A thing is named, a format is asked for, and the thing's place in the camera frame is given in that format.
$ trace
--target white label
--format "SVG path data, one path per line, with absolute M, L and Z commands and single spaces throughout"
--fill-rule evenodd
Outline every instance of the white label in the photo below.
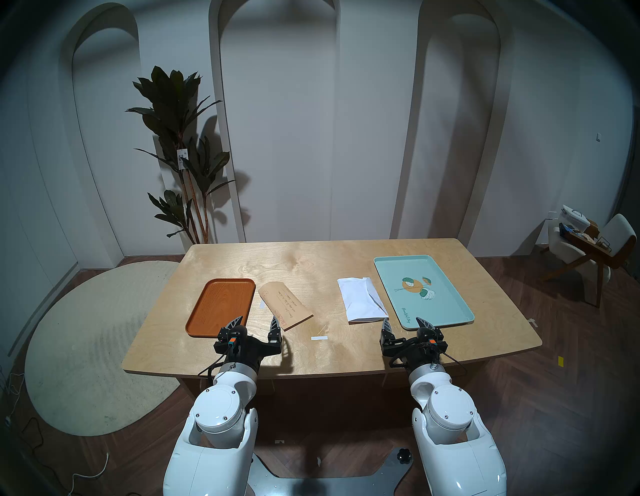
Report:
M 186 148 L 182 148 L 180 150 L 177 151 L 178 152 L 178 169 L 179 170 L 184 170 L 187 168 L 187 166 L 184 164 L 184 162 L 182 161 L 182 159 L 189 159 L 189 150 Z

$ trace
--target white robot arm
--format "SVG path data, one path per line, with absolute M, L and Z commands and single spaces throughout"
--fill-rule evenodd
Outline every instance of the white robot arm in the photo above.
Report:
M 255 395 L 261 360 L 281 353 L 282 338 L 275 317 L 267 343 L 248 336 L 240 320 L 218 335 L 214 347 L 225 361 L 214 379 L 211 365 L 210 386 L 189 412 L 166 469 L 164 496 L 245 494 L 258 431 L 255 408 L 247 413 L 245 407 Z M 411 394 L 420 405 L 413 410 L 413 432 L 431 494 L 505 495 L 506 471 L 498 448 L 471 397 L 451 383 L 440 365 L 440 353 L 447 349 L 442 332 L 423 319 L 418 324 L 415 338 L 396 339 L 385 320 L 380 346 L 391 367 L 410 372 Z M 463 432 L 467 441 L 456 443 Z M 213 448 L 198 445 L 202 434 Z M 344 480 L 348 488 L 353 478 Z M 288 494 L 282 491 L 277 494 Z
M 247 335 L 241 317 L 229 322 L 214 345 L 226 360 L 209 387 L 200 393 L 175 444 L 164 474 L 164 496 L 244 496 L 258 413 L 245 406 L 254 397 L 260 362 L 282 352 L 278 321 L 268 342 Z M 214 446 L 199 446 L 202 434 Z
M 507 474 L 493 437 L 469 394 L 440 365 L 440 353 L 447 351 L 442 332 L 423 319 L 418 324 L 415 338 L 396 339 L 385 320 L 380 346 L 391 367 L 410 372 L 411 395 L 420 405 L 413 410 L 413 433 L 431 494 L 505 495 Z M 456 443 L 463 432 L 467 441 Z

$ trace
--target round rug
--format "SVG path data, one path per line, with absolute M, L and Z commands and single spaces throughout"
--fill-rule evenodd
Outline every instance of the round rug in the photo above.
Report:
M 24 379 L 52 427 L 99 436 L 132 424 L 178 387 L 174 378 L 127 374 L 120 364 L 176 262 L 103 272 L 64 295 L 31 338 Z

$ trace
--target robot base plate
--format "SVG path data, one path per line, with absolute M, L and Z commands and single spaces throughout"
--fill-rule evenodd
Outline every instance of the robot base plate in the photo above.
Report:
M 403 450 L 403 459 L 398 458 Z M 403 448 L 394 449 L 378 471 L 365 477 L 293 479 L 274 476 L 253 454 L 249 480 L 255 496 L 393 496 L 396 486 L 413 464 L 413 456 Z

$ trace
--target brown envelope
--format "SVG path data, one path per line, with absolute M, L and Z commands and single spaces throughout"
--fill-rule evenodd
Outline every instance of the brown envelope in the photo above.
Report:
M 258 294 L 276 316 L 283 331 L 313 316 L 283 282 L 268 282 L 258 290 Z

